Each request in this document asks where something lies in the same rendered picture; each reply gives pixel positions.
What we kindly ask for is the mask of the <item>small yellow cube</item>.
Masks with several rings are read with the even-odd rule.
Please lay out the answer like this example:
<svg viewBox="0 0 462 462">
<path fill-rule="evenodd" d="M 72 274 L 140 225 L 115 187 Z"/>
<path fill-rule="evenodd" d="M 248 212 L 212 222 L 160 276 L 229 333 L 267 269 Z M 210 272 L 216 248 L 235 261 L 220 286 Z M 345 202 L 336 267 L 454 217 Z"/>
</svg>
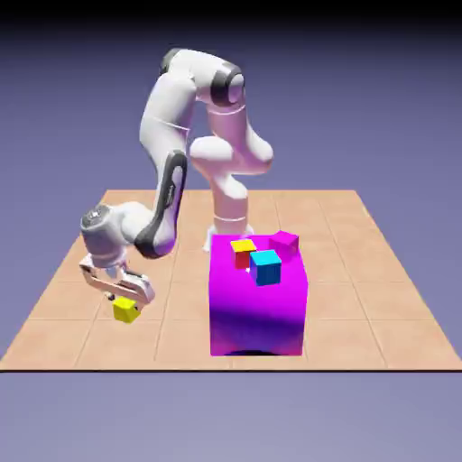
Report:
<svg viewBox="0 0 462 462">
<path fill-rule="evenodd" d="M 112 303 L 114 318 L 124 323 L 132 323 L 141 313 L 134 309 L 134 302 L 135 300 L 125 297 L 116 297 Z"/>
</svg>

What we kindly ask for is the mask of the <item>large magenta box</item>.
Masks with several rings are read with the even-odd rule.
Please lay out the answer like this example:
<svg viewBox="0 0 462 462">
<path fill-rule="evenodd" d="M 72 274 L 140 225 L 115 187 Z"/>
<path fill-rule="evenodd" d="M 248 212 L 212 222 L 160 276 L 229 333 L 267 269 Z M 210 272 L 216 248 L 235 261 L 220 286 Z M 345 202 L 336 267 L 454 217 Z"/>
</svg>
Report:
<svg viewBox="0 0 462 462">
<path fill-rule="evenodd" d="M 271 235 L 253 235 L 256 251 L 269 250 Z M 300 356 L 309 292 L 300 254 L 283 261 L 281 282 L 258 286 L 247 269 L 236 269 L 230 242 L 211 240 L 208 278 L 210 354 Z"/>
</svg>

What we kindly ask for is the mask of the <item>small red cube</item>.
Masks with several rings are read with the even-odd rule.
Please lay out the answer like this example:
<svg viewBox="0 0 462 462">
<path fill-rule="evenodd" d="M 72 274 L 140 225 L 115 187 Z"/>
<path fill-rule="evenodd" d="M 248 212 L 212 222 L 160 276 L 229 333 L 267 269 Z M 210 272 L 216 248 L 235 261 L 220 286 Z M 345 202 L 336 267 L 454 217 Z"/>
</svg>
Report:
<svg viewBox="0 0 462 462">
<path fill-rule="evenodd" d="M 230 242 L 233 263 L 236 269 L 247 269 L 250 267 L 250 253 L 256 250 L 254 242 L 249 239 L 237 239 Z"/>
</svg>

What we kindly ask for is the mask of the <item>small magenta cube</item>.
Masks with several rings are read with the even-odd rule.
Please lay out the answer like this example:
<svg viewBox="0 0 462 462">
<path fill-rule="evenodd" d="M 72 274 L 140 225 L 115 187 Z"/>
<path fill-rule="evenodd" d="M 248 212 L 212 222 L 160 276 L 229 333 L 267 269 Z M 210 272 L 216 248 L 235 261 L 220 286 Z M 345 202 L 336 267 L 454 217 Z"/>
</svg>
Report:
<svg viewBox="0 0 462 462">
<path fill-rule="evenodd" d="M 273 249 L 283 261 L 290 260 L 299 252 L 299 236 L 279 230 L 269 237 L 269 248 Z"/>
</svg>

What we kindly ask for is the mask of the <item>small cyan cube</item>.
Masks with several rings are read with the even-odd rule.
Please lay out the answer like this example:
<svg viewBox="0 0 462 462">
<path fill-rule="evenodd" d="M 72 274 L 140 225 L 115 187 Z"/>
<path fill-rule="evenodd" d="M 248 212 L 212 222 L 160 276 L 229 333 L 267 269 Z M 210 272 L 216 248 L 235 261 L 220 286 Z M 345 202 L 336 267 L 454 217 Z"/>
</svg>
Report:
<svg viewBox="0 0 462 462">
<path fill-rule="evenodd" d="M 273 249 L 251 252 L 249 263 L 249 273 L 256 285 L 281 282 L 282 260 Z"/>
</svg>

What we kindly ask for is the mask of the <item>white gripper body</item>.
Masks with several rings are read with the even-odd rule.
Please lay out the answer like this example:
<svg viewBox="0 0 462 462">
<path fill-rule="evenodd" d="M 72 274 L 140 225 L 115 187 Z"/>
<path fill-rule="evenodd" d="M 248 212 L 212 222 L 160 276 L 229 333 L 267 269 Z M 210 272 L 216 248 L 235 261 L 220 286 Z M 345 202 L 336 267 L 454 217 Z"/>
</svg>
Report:
<svg viewBox="0 0 462 462">
<path fill-rule="evenodd" d="M 126 254 L 111 262 L 110 265 L 95 266 L 98 259 L 87 254 L 79 263 L 80 270 L 91 287 L 102 291 L 107 296 L 125 297 L 137 304 L 149 304 L 155 293 L 149 278 L 128 268 Z"/>
</svg>

